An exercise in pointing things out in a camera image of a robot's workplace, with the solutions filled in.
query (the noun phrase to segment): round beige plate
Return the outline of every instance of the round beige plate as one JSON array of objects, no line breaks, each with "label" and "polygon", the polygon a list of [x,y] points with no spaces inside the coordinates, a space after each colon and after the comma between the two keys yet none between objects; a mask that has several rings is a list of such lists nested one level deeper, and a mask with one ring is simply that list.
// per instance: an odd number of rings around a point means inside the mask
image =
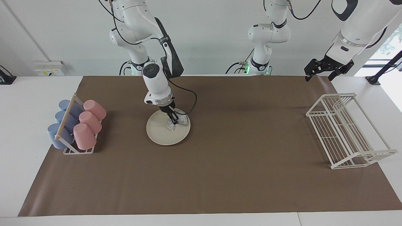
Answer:
[{"label": "round beige plate", "polygon": [[170,131],[166,126],[166,122],[169,119],[166,113],[161,110],[155,112],[151,115],[147,122],[147,134],[149,138],[160,145],[173,145],[182,141],[190,132],[190,118],[187,116],[189,121],[188,125],[177,125],[173,131]]}]

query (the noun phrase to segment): black stand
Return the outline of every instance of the black stand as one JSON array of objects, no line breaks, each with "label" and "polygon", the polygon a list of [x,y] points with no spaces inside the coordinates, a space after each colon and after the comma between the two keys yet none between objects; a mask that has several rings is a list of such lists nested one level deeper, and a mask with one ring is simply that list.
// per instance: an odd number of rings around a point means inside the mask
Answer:
[{"label": "black stand", "polygon": [[374,76],[367,76],[366,79],[367,81],[372,84],[372,85],[381,85],[378,82],[378,79],[383,75],[385,72],[388,71],[400,58],[402,58],[402,51],[400,51],[392,60],[388,62],[377,74]]},{"label": "black stand", "polygon": [[0,80],[0,85],[11,85],[17,76],[8,76],[2,70],[0,70],[0,78],[4,80],[4,82]]}]

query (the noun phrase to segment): cup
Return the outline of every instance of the cup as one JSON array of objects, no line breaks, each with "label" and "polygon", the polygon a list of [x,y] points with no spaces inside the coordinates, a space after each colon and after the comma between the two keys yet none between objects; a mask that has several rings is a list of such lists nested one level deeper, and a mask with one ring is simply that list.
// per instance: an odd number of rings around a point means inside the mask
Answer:
[{"label": "cup", "polygon": [[74,126],[74,137],[79,149],[88,150],[95,146],[96,138],[87,124],[80,123]]},{"label": "cup", "polygon": [[[54,116],[54,119],[56,120],[56,123],[61,124],[64,115],[66,114],[66,111],[59,111],[56,113]],[[64,128],[67,129],[67,131],[72,134],[74,130],[74,126],[78,125],[78,121],[71,115],[67,115],[67,120],[66,123],[64,124]]]},{"label": "cup", "polygon": [[80,123],[84,123],[89,126],[93,134],[99,133],[102,129],[102,125],[98,118],[90,111],[84,111],[80,114]]},{"label": "cup", "polygon": [[84,109],[92,112],[98,118],[98,121],[102,121],[106,117],[106,110],[94,100],[85,101]]},{"label": "cup", "polygon": [[[61,141],[55,141],[54,140],[54,137],[56,136],[57,130],[59,129],[59,127],[60,127],[60,124],[58,124],[58,123],[50,125],[47,128],[47,134],[49,135],[49,138],[50,138],[53,146],[56,149],[65,149],[67,147],[66,145],[64,145]],[[62,133],[61,133],[60,136],[64,140],[66,140],[69,144],[72,144],[73,141],[74,141],[74,137],[72,135],[70,135],[70,133],[67,131],[66,128],[63,128]]]},{"label": "cup", "polygon": [[[69,100],[62,100],[59,103],[59,108],[61,111],[66,111],[68,105],[70,104]],[[80,114],[83,112],[83,110],[76,104],[73,104],[73,107],[70,110],[70,115],[72,115],[76,120],[80,117]]]}]

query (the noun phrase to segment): dish rack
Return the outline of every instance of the dish rack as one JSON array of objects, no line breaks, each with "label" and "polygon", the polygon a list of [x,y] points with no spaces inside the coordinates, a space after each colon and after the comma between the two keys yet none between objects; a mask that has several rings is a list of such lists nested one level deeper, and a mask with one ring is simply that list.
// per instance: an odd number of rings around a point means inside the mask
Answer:
[{"label": "dish rack", "polygon": [[[397,153],[390,148],[355,97],[355,93],[325,94],[306,113],[329,158],[331,169],[365,167]],[[351,102],[359,107],[388,150],[374,150],[367,142],[347,110],[346,106]]]},{"label": "dish rack", "polygon": [[67,121],[67,116],[70,113],[71,108],[73,107],[74,103],[77,103],[82,109],[84,109],[84,103],[77,97],[77,93],[74,93],[73,97],[70,100],[69,105],[67,106],[66,113],[64,114],[64,117],[62,119],[62,122],[60,123],[59,129],[57,131],[57,134],[55,135],[54,140],[60,141],[65,146],[67,146],[63,151],[63,154],[65,154],[65,155],[92,154],[92,153],[94,153],[95,146],[88,150],[80,150],[78,148],[75,148],[71,144],[69,144],[61,136],[64,125],[66,124],[66,121]]}]

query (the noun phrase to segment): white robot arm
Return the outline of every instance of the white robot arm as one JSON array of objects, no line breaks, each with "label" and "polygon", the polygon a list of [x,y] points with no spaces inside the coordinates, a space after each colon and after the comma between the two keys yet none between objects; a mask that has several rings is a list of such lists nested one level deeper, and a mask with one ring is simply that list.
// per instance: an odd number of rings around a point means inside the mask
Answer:
[{"label": "white robot arm", "polygon": [[333,12],[345,24],[324,58],[312,59],[304,68],[306,81],[324,71],[332,71],[329,80],[346,74],[354,65],[352,59],[386,29],[401,9],[402,0],[332,0]]},{"label": "white robot arm", "polygon": [[254,43],[254,54],[249,59],[250,74],[265,74],[271,58],[269,43],[284,43],[290,38],[287,23],[287,0],[268,0],[266,15],[270,24],[257,24],[248,30],[248,39]]},{"label": "white robot arm", "polygon": [[[184,69],[170,37],[160,20],[151,15],[145,1],[109,0],[109,4],[112,14],[124,21],[110,31],[110,39],[128,51],[133,71],[141,72],[149,90],[144,102],[159,106],[177,124],[178,116],[174,111],[175,102],[168,79],[180,76]],[[136,43],[152,35],[159,40],[166,54],[161,63],[152,60],[145,46]]]}]

